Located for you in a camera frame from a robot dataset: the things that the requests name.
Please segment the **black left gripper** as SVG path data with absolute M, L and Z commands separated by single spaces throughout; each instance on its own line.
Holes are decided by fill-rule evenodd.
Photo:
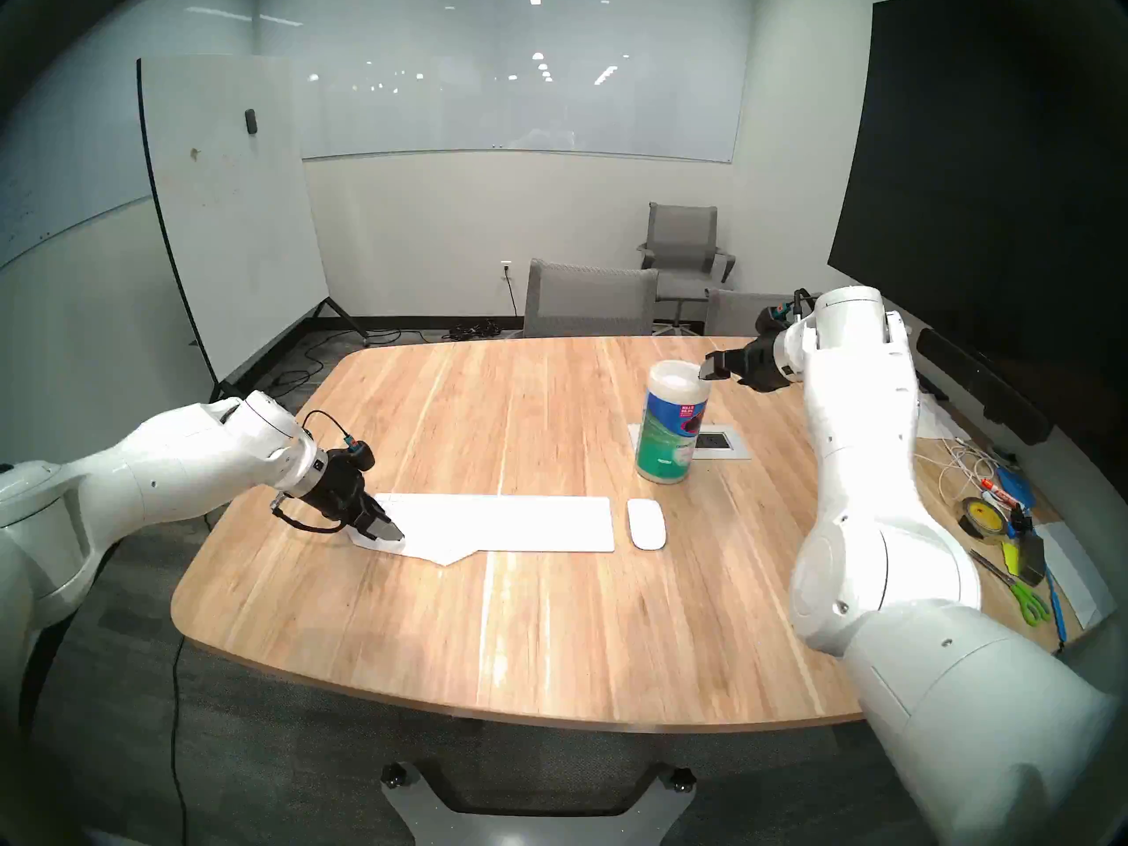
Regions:
M 364 487 L 363 472 L 374 465 L 370 450 L 327 450 L 315 460 L 321 474 L 302 502 L 331 521 L 355 525 L 355 532 L 368 540 L 396 541 L 404 534 L 384 506 Z

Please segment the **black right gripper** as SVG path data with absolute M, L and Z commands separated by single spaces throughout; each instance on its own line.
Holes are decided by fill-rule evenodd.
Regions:
M 785 349 L 786 331 L 759 335 L 741 350 L 714 351 L 698 369 L 700 381 L 735 379 L 754 391 L 776 391 L 790 387 L 788 372 L 776 359 L 776 349 Z

